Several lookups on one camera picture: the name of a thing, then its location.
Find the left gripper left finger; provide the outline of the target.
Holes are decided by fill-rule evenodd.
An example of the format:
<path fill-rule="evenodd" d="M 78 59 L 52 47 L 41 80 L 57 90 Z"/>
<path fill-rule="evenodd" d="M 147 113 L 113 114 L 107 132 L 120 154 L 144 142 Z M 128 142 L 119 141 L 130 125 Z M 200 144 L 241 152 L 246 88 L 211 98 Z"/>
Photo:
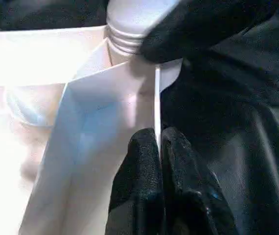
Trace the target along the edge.
<path fill-rule="evenodd" d="M 163 180 L 152 128 L 137 131 L 112 184 L 105 233 L 161 235 L 164 232 Z"/>

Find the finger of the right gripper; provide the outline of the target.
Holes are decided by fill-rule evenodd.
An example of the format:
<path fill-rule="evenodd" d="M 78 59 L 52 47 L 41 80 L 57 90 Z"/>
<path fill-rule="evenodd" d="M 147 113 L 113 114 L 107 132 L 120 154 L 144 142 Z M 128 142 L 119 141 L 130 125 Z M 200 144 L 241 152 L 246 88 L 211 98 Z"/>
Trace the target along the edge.
<path fill-rule="evenodd" d="M 279 10 L 279 0 L 181 0 L 143 39 L 139 53 L 160 64 L 189 57 Z"/>

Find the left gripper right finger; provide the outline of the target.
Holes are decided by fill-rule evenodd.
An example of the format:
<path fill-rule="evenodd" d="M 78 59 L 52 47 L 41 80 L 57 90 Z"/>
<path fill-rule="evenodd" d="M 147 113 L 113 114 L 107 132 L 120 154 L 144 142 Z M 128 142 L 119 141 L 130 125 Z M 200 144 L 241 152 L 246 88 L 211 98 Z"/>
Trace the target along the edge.
<path fill-rule="evenodd" d="M 161 135 L 166 228 L 170 235 L 235 235 L 233 213 L 215 174 L 178 129 Z"/>

